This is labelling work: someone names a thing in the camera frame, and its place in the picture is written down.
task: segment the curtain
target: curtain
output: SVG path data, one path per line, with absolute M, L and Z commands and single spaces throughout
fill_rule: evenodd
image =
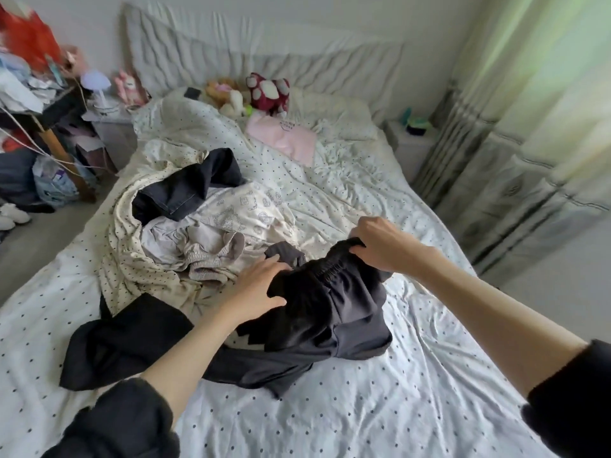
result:
M 489 0 L 414 190 L 498 286 L 611 205 L 611 0 Z

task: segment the shoe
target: shoe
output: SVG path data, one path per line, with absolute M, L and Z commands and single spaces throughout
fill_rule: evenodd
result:
M 30 221 L 30 216 L 21 209 L 18 209 L 14 204 L 0 206 L 0 215 L 9 217 L 15 223 L 27 223 Z
M 15 227 L 15 223 L 4 215 L 0 215 L 0 231 L 12 230 Z

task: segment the white wall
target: white wall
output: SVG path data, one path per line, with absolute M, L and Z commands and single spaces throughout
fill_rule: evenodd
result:
M 123 65 L 122 2 L 148 0 L 24 0 L 60 43 L 85 52 L 90 66 L 111 74 Z M 406 106 L 429 114 L 447 85 L 454 61 L 483 0 L 151 0 L 199 11 L 282 19 L 409 41 L 409 67 L 397 86 L 394 112 Z
M 582 338 L 611 341 L 611 216 L 501 289 Z

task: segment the pink pillowcase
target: pink pillowcase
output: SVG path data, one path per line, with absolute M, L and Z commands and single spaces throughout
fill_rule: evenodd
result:
M 305 127 L 269 115 L 253 114 L 246 124 L 246 133 L 303 165 L 313 164 L 316 133 Z

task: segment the white upholstered headboard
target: white upholstered headboard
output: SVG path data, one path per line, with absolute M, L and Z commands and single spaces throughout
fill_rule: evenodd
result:
M 153 96 L 250 72 L 319 93 L 363 99 L 384 120 L 403 43 L 312 25 L 194 14 L 159 3 L 126 7 L 132 61 Z

